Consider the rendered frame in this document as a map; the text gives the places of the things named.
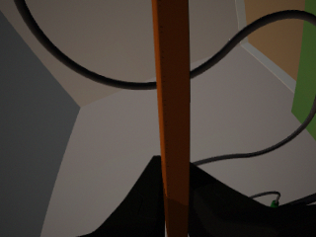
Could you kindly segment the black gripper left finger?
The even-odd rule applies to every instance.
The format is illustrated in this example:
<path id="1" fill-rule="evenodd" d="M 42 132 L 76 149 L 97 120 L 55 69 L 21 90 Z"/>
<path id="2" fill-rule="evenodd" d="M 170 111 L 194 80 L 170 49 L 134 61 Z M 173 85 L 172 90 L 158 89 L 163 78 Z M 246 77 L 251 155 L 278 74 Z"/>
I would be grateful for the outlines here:
<path id="1" fill-rule="evenodd" d="M 151 158 L 133 189 L 98 229 L 78 237 L 165 237 L 161 155 Z"/>

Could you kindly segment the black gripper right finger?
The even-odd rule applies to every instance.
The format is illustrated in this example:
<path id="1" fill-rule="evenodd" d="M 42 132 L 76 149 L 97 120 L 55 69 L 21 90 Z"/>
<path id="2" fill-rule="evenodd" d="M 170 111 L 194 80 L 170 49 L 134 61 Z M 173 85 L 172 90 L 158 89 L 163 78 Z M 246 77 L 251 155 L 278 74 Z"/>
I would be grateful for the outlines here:
<path id="1" fill-rule="evenodd" d="M 316 237 L 316 204 L 263 205 L 191 162 L 189 237 Z"/>

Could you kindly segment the orange handle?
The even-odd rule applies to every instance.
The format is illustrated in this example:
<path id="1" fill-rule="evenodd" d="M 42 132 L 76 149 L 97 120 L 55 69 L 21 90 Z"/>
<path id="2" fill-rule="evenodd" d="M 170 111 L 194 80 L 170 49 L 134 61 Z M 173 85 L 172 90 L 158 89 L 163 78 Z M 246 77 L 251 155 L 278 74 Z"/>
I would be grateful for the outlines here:
<path id="1" fill-rule="evenodd" d="M 191 76 L 189 0 L 151 0 L 167 237 L 189 237 Z"/>

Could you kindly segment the black stand with rod and flat base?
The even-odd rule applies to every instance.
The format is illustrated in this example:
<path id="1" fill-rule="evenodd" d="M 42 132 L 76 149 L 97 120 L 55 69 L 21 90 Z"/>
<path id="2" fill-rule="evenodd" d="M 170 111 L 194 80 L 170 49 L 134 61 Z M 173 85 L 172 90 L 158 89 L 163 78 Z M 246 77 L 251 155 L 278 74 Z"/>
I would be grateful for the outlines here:
<path id="1" fill-rule="evenodd" d="M 21 17 L 23 17 L 23 20 L 25 21 L 25 24 L 27 24 L 28 29 L 31 29 L 31 33 L 33 33 L 33 36 L 36 36 L 36 40 L 39 41 L 40 44 L 44 47 L 44 50 L 50 51 L 51 55 L 54 55 L 54 58 L 58 59 L 59 62 L 62 62 L 63 64 L 66 64 L 66 67 L 72 68 L 72 71 L 78 72 L 78 74 L 82 75 L 83 78 L 90 78 L 92 80 L 95 80 L 95 82 L 102 83 L 104 86 L 110 86 L 119 88 L 120 90 L 129 90 L 129 91 L 153 91 L 157 90 L 157 82 L 154 83 L 129 83 L 129 82 L 122 82 L 122 80 L 116 80 L 107 78 L 107 76 L 95 74 L 95 72 L 92 72 L 90 70 L 87 70 L 86 67 L 80 66 L 80 64 L 76 64 L 74 60 L 68 58 L 68 56 L 63 54 L 63 51 L 59 51 L 58 47 L 55 46 L 55 44 L 52 44 L 51 40 L 48 40 L 47 36 L 44 35 L 44 32 L 40 30 L 39 25 L 37 25 L 36 20 L 33 19 L 32 13 L 29 12 L 28 5 L 25 3 L 25 0 L 13 0 L 15 1 L 17 9 L 19 9 Z M 236 47 L 236 44 L 240 42 L 240 40 L 243 40 L 245 36 L 248 36 L 251 32 L 256 31 L 257 28 L 261 28 L 264 25 L 267 25 L 269 23 L 273 23 L 274 21 L 279 20 L 285 20 L 285 19 L 296 19 L 296 20 L 305 20 L 308 21 L 308 23 L 315 24 L 316 27 L 316 16 L 313 16 L 312 13 L 304 12 L 304 11 L 288 11 L 288 9 L 285 9 L 285 11 L 279 11 L 275 13 L 270 13 L 269 15 L 265 15 L 264 17 L 260 17 L 258 20 L 254 20 L 252 24 L 249 24 L 248 27 L 245 27 L 242 29 L 242 31 L 238 32 L 236 36 L 233 37 L 233 39 L 230 39 L 229 43 L 225 44 L 222 49 L 213 56 L 210 57 L 210 60 L 207 60 L 206 63 L 203 63 L 201 66 L 200 64 L 198 67 L 193 68 L 193 70 L 190 70 L 190 76 L 191 79 L 195 78 L 195 76 L 198 76 L 201 74 L 201 72 L 204 72 L 205 70 L 208 70 L 208 68 L 212 68 L 214 64 L 218 62 L 218 60 L 224 58 L 226 54 L 232 48 Z M 269 153 L 269 151 L 273 151 L 274 149 L 277 149 L 278 147 L 285 145 L 289 141 L 292 141 L 293 138 L 296 137 L 296 135 L 299 135 L 301 131 L 303 131 L 304 127 L 307 127 L 309 125 L 309 122 L 313 119 L 313 116 L 316 115 L 316 96 L 315 96 L 315 102 L 312 104 L 312 110 L 309 111 L 309 116 L 304 120 L 303 125 L 299 127 L 296 131 L 293 132 L 292 135 L 289 135 L 288 138 L 284 139 L 280 143 L 277 143 L 276 145 L 269 147 L 269 149 L 257 151 L 257 153 L 249 153 L 249 154 L 225 154 L 225 155 L 216 155 L 216 157 L 209 157 L 204 159 L 198 159 L 198 161 L 194 161 L 194 165 L 202 165 L 202 163 L 208 163 L 208 162 L 214 162 L 214 161 L 221 161 L 221 159 L 236 159 L 236 158 L 254 158 L 258 157 L 258 155 Z M 280 193 L 277 191 L 275 193 L 260 193 L 255 194 L 252 198 L 257 197 L 264 197 L 265 195 L 271 195 L 271 194 L 277 194 L 276 200 L 273 200 L 272 202 L 272 208 L 275 206 L 276 208 L 281 208 L 282 206 L 302 206 L 302 205 L 308 205 L 312 204 L 312 202 L 316 201 L 316 193 L 315 195 L 311 195 L 311 197 L 302 197 L 298 198 L 297 200 L 294 200 L 292 202 L 288 202 L 287 204 L 279 205 L 279 199 L 280 199 Z"/>

